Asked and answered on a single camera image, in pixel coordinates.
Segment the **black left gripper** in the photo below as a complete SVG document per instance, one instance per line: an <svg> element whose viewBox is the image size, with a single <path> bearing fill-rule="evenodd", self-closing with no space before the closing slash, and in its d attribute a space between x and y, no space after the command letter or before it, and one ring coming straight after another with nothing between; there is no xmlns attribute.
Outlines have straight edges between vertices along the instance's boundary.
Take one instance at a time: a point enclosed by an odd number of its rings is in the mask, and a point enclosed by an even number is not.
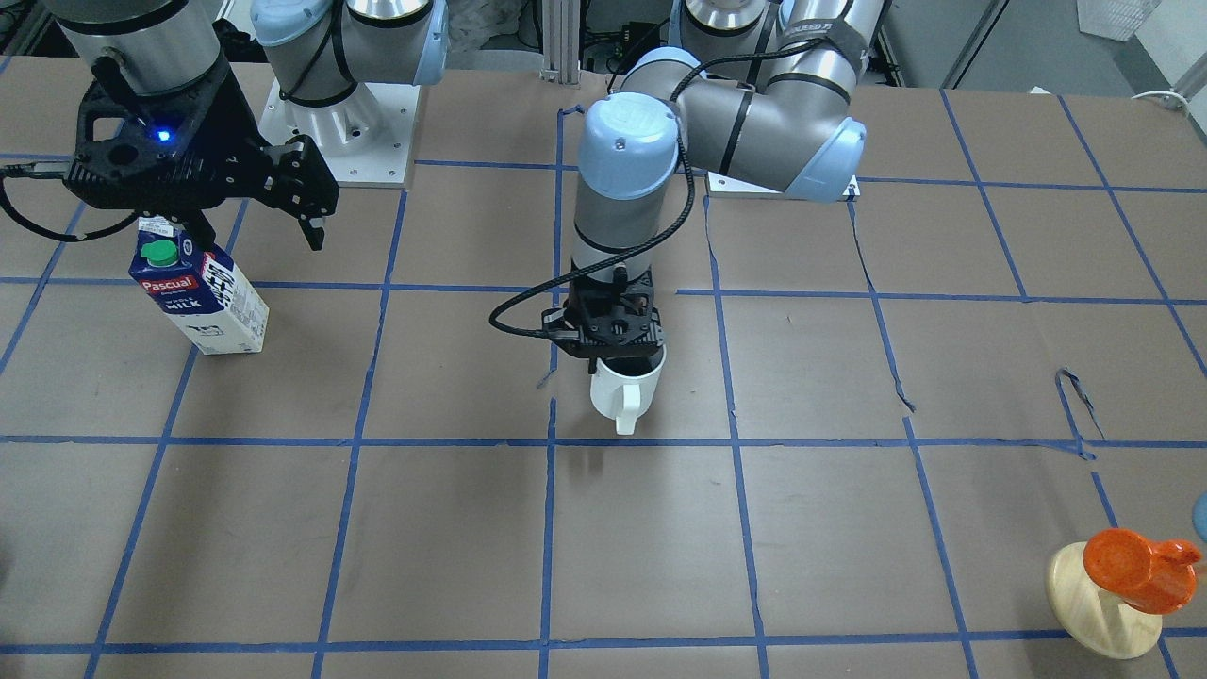
<svg viewBox="0 0 1207 679"><path fill-rule="evenodd" d="M608 282L579 276L570 282L568 302L544 310L549 340L577 359L634 359L655 356L665 345L653 306L651 268L631 279L624 267L604 271Z"/></svg>

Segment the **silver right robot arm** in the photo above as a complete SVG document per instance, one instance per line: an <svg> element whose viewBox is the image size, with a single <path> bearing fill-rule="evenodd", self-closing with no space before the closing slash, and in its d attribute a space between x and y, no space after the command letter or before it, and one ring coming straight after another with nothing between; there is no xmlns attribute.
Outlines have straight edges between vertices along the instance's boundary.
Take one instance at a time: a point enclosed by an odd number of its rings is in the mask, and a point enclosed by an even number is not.
<svg viewBox="0 0 1207 679"><path fill-rule="evenodd" d="M239 34L197 1L49 1L93 83L78 104L74 157L58 172L86 205L126 222L168 219L214 242L206 210L249 198L292 215L314 251L336 212L331 163L384 137L372 83L441 81L444 1L255 1L286 137L260 133L225 55Z"/></svg>

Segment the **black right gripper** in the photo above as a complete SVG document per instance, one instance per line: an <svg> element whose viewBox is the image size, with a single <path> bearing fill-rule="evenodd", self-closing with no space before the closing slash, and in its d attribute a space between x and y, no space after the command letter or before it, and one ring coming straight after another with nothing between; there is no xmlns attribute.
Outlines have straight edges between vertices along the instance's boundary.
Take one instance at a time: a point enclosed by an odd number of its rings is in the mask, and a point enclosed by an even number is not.
<svg viewBox="0 0 1207 679"><path fill-rule="evenodd" d="M176 90L139 95L112 55L91 65L78 103L74 159L64 185L92 207L181 218L189 262L203 270L216 232L202 210L253 198L299 219L307 246L321 251L339 188L311 137L272 145L225 57Z"/></svg>

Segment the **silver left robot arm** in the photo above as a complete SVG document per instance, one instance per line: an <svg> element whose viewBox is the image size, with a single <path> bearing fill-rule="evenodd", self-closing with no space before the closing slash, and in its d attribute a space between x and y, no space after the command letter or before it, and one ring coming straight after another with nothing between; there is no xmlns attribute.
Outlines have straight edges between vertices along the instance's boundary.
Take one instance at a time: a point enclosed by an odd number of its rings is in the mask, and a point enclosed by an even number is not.
<svg viewBox="0 0 1207 679"><path fill-rule="evenodd" d="M658 356L651 251L686 223L695 171L836 201L864 152L849 113L881 1L677 1L670 42L587 109L568 287L532 336L578 359Z"/></svg>

